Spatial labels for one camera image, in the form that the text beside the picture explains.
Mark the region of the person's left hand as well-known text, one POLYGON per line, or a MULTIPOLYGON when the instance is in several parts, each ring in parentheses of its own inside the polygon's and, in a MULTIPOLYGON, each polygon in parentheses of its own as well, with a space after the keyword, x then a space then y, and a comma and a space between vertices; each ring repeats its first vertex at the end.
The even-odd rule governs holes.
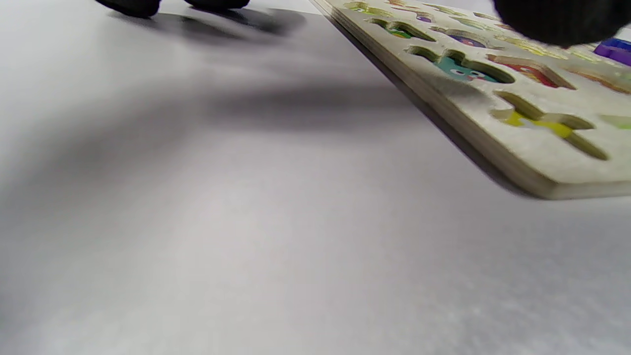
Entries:
MULTIPOLYGON (((126 16, 148 19, 160 0, 95 0, 126 16)), ((221 13, 250 0, 184 0, 195 9, 221 13)), ((503 23, 536 42, 568 48, 601 42, 630 24, 629 0, 491 0, 503 23)))

